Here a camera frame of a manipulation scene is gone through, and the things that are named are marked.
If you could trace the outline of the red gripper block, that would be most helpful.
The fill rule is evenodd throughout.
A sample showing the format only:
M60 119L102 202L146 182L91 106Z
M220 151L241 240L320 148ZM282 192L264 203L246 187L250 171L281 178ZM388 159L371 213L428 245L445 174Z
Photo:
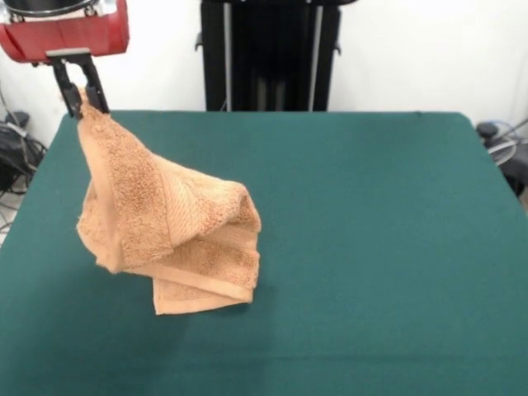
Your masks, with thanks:
M89 53L79 55L77 65L87 80L90 105L105 114L111 111L92 56L122 54L129 39L125 0L1 2L1 47L7 56L18 63L40 63ZM52 69L69 115L81 120L83 101L65 61L52 58Z

